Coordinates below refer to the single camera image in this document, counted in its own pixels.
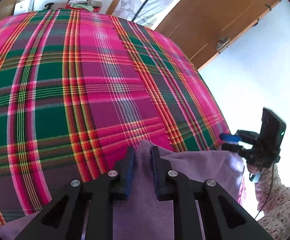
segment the white box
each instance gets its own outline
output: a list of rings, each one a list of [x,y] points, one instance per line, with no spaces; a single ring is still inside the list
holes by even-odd
[[[34,0],[23,0],[15,4],[14,15],[33,11]]]

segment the lavender towel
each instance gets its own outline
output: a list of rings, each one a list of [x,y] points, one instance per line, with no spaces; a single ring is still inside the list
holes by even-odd
[[[172,240],[173,203],[156,200],[150,166],[150,150],[154,144],[141,141],[136,150],[132,191],[127,201],[116,201],[113,214],[114,240]],[[244,173],[242,159],[227,151],[174,153],[159,147],[163,159],[174,170],[190,179],[215,179],[234,199],[237,199]],[[0,226],[3,240],[13,240],[35,214]]]

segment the human hand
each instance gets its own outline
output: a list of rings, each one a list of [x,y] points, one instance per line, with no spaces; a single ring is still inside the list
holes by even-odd
[[[265,169],[266,168],[260,169],[260,168],[258,168],[255,165],[247,164],[247,170],[249,171],[249,173],[254,174],[254,175],[257,174],[257,173],[259,173],[261,170],[264,171]]]

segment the tartan fabric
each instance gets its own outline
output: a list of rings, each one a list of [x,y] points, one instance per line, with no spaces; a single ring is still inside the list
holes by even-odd
[[[45,10],[0,22],[0,225],[89,181],[142,139],[213,150],[227,124],[169,39],[112,16]]]

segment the wooden door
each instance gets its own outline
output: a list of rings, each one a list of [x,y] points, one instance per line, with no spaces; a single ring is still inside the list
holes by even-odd
[[[197,69],[255,25],[280,0],[181,0],[155,29]]]

